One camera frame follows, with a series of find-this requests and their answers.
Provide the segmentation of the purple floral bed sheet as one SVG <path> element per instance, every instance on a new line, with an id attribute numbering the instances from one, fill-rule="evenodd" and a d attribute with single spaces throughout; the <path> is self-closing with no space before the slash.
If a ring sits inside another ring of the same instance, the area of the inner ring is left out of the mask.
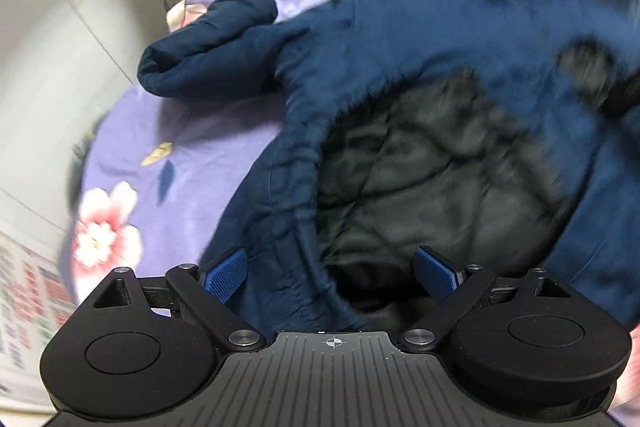
<path id="1" fill-rule="evenodd" d="M 198 261 L 282 114 L 276 94 L 180 102 L 130 88 L 85 142 L 60 259 L 70 295 L 119 265 L 154 277 Z"/>

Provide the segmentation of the navy blue padded jacket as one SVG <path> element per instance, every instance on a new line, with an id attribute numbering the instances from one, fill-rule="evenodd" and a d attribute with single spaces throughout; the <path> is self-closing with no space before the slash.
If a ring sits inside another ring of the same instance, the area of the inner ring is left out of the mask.
<path id="1" fill-rule="evenodd" d="M 611 0 L 216 0 L 143 53 L 163 98 L 284 100 L 204 260 L 265 334 L 403 329 L 427 246 L 503 277 L 542 265 L 639 321 L 639 23 Z"/>

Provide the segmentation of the printed wall poster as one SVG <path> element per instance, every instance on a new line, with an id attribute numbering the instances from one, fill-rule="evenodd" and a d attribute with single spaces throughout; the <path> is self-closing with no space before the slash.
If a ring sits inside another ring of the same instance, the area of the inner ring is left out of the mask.
<path id="1" fill-rule="evenodd" d="M 75 308 L 53 258 L 1 236 L 2 405 L 50 410 L 40 378 L 40 358 Z"/>

